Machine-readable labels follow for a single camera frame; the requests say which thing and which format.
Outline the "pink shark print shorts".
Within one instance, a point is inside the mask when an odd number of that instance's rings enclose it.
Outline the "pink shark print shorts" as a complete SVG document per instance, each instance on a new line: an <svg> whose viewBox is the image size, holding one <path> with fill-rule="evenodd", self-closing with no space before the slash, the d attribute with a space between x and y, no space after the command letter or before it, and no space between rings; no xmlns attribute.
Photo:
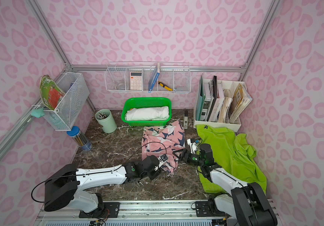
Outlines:
<svg viewBox="0 0 324 226"><path fill-rule="evenodd" d="M178 167L173 152L185 148L185 130L180 121L173 121L166 126L144 127L141 145L142 159L165 154L168 160L162 165L162 169L172 175Z"/></svg>

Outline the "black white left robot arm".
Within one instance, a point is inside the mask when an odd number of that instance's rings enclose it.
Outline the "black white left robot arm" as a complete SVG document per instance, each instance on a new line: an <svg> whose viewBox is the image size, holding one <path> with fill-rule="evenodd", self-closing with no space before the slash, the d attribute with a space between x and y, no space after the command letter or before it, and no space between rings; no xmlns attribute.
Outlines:
<svg viewBox="0 0 324 226"><path fill-rule="evenodd" d="M101 169L77 169L68 164L46 180L44 210L52 212L68 207L86 214L101 212L104 208L101 195L86 189L138 182L146 177L153 180L167 160L166 154L151 155L135 163Z"/></svg>

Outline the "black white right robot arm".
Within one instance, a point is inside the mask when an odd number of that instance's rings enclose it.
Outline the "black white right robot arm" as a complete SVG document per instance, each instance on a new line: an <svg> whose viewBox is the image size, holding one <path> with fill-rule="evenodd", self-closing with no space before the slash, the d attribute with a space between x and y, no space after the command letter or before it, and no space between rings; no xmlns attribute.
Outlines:
<svg viewBox="0 0 324 226"><path fill-rule="evenodd" d="M196 201L192 208L198 217L222 217L227 214L240 226L276 226L278 220L258 183L247 183L225 171L213 158L209 144L201 144L199 153L187 149L173 151L180 161L200 168L211 183L223 188L224 194L207 201Z"/></svg>

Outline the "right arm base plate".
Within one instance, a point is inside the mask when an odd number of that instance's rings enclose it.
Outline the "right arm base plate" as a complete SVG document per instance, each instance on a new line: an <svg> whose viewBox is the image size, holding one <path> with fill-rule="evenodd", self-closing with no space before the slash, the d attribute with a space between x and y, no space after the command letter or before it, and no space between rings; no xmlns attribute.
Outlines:
<svg viewBox="0 0 324 226"><path fill-rule="evenodd" d="M197 217L217 217L222 216L223 213L219 211L213 201L209 199L207 201L196 201L194 202Z"/></svg>

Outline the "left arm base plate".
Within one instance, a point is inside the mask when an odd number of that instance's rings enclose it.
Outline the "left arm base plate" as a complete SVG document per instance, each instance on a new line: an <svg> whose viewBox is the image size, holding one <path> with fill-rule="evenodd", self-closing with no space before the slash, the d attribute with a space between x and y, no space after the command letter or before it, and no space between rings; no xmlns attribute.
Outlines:
<svg viewBox="0 0 324 226"><path fill-rule="evenodd" d="M120 202L104 202L90 213L80 211L79 218L117 218L120 211Z"/></svg>

